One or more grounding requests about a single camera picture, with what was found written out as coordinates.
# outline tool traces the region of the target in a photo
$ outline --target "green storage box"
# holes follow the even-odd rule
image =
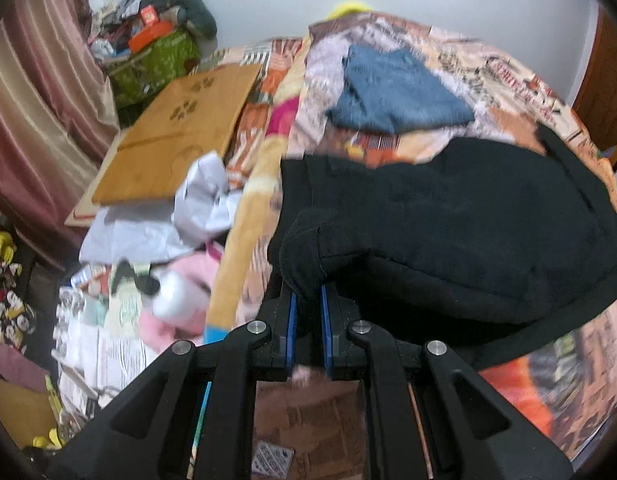
[[[155,40],[130,59],[105,68],[104,72],[111,79],[116,107],[138,104],[157,94],[173,79],[186,75],[187,60],[199,57],[188,32],[178,29]]]

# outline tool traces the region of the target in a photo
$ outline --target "black garment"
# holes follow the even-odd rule
[[[458,138],[427,164],[285,160],[269,261],[304,308],[335,280],[396,337],[440,338],[478,367],[539,348],[617,298],[607,189],[539,136],[547,156]]]

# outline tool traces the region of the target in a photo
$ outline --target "metal bolt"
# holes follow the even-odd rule
[[[180,339],[179,341],[176,341],[171,348],[173,349],[174,354],[184,355],[188,354],[188,352],[192,350],[192,343],[190,341],[186,341],[185,339]]]
[[[266,323],[256,319],[254,321],[251,321],[246,328],[248,329],[248,332],[250,332],[251,334],[261,334],[262,332],[264,332],[266,330]]]
[[[370,332],[370,329],[373,327],[368,321],[364,321],[363,319],[353,321],[352,322],[352,331],[357,334],[366,334]]]
[[[433,355],[444,355],[448,350],[448,347],[442,341],[429,341],[428,345],[426,345],[428,351]]]

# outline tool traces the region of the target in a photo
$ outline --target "curtain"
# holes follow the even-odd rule
[[[119,131],[89,27],[88,0],[15,0],[0,22],[0,214],[59,267],[83,237],[64,219]]]

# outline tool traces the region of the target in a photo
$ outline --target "patterned bedsheet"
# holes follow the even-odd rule
[[[475,122],[400,137],[332,125],[325,111],[341,92],[341,59],[352,43],[412,49],[448,89],[471,104]],[[377,12],[348,15],[310,27],[282,89],[284,101],[273,100],[274,121],[246,184],[211,298],[208,319],[219,326],[252,319],[262,301],[271,272],[266,248],[282,203],[282,155],[329,153],[369,166],[397,160],[416,164],[430,160],[455,136],[509,142],[542,153],[534,134],[539,120],[606,184],[617,210],[611,166],[576,114],[534,72],[480,40]],[[482,375],[575,460],[617,409],[617,300],[580,329]]]

